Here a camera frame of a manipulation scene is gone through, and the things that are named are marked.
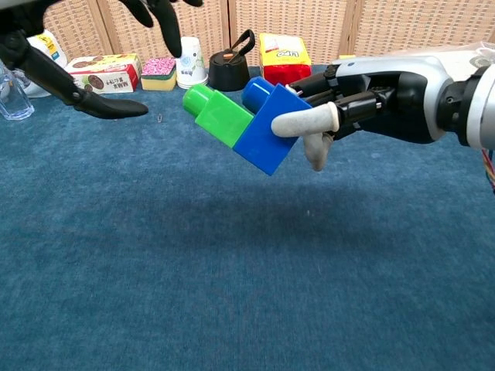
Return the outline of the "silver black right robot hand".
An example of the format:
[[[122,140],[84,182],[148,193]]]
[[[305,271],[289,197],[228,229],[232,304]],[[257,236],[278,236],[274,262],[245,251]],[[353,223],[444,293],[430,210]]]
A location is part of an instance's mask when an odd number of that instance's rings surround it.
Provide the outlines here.
[[[330,146],[356,131],[417,144],[439,140],[442,92],[453,82],[435,56],[357,57],[288,84],[309,108],[271,122],[280,138],[300,137],[312,169],[321,171]]]

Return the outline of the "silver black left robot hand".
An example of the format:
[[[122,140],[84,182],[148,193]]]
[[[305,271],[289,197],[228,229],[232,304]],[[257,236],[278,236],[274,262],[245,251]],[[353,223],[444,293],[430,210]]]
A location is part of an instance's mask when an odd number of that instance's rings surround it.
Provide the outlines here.
[[[21,70],[34,83],[76,111],[101,119],[145,115],[149,109],[133,100],[112,100],[77,87],[64,68],[32,47],[28,38],[44,30],[46,10],[54,1],[1,2],[1,60],[10,70]],[[176,12],[170,0],[123,1],[122,4],[145,27],[157,20],[170,53],[182,55],[181,35]]]

